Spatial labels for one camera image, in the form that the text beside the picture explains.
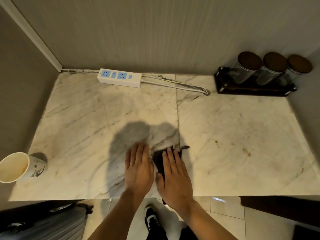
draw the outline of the person's left hand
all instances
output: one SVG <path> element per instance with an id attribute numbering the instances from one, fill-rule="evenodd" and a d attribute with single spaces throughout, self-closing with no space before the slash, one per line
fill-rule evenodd
<path id="1" fill-rule="evenodd" d="M 149 145 L 135 143 L 125 156 L 124 184 L 138 199 L 143 199 L 154 181 L 154 165 L 149 158 Z"/>

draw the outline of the cup rim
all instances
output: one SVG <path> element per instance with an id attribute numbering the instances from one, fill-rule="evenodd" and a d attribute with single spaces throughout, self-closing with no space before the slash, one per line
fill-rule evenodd
<path id="1" fill-rule="evenodd" d="M 27 153 L 24 153 L 24 152 L 15 152 L 15 153 L 11 153 L 10 155 L 7 155 L 4 159 L 2 159 L 2 160 L 0 161 L 0 167 L 1 167 L 1 163 L 2 163 L 3 161 L 8 160 L 9 157 L 11 157 L 11 156 L 13 156 L 13 155 L 17 155 L 17 154 L 22 154 L 22 155 L 27 156 L 27 158 L 28 158 L 28 166 L 26 167 L 26 170 L 20 175 L 20 177 L 16 178 L 15 180 L 12 180 L 12 181 L 9 181 L 9 182 L 4 182 L 4 181 L 2 181 L 2 180 L 0 179 L 0 182 L 1 182 L 1 183 L 3 183 L 3 184 L 8 184 L 8 183 L 15 182 L 15 181 L 17 181 L 18 179 L 20 179 L 20 178 L 26 173 L 26 171 L 28 170 L 29 165 L 30 165 L 30 157 L 29 157 L 29 155 L 28 155 Z"/>

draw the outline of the black rack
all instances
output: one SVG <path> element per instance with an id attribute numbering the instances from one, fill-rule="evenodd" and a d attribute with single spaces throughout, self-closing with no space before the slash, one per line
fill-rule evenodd
<path id="1" fill-rule="evenodd" d="M 233 77 L 228 75 L 229 67 L 219 67 L 214 74 L 214 80 L 219 94 L 237 94 L 254 96 L 274 96 L 286 97 L 290 92 L 297 90 L 296 85 L 291 83 L 287 86 L 281 86 L 277 79 L 274 79 L 266 85 L 256 83 L 257 76 L 250 76 L 245 82 L 237 84 Z"/>

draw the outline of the jar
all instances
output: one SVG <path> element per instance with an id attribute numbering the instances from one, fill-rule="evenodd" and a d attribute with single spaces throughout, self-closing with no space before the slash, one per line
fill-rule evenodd
<path id="1" fill-rule="evenodd" d="M 244 51 L 238 55 L 237 60 L 230 66 L 228 74 L 234 82 L 241 84 L 246 81 L 255 71 L 262 67 L 261 58 L 255 53 Z"/>
<path id="2" fill-rule="evenodd" d="M 282 86 L 294 83 L 298 77 L 311 72 L 313 69 L 311 62 L 300 55 L 290 55 L 287 62 L 289 68 L 286 74 L 279 78 L 279 84 Z"/>
<path id="3" fill-rule="evenodd" d="M 287 59 L 277 53 L 269 52 L 263 57 L 263 69 L 257 78 L 258 85 L 266 85 L 275 78 L 282 76 L 288 69 Z"/>

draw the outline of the hand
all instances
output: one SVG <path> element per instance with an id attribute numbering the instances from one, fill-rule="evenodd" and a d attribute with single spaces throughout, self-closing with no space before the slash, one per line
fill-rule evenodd
<path id="1" fill-rule="evenodd" d="M 154 165 L 149 159 L 149 145 L 135 143 L 125 156 L 124 184 L 138 201 L 142 201 L 154 181 Z"/>
<path id="2" fill-rule="evenodd" d="M 187 214 L 194 200 L 192 197 L 192 184 L 184 161 L 170 148 L 162 153 L 165 181 L 157 173 L 157 188 L 162 199 L 174 209 L 181 217 Z"/>

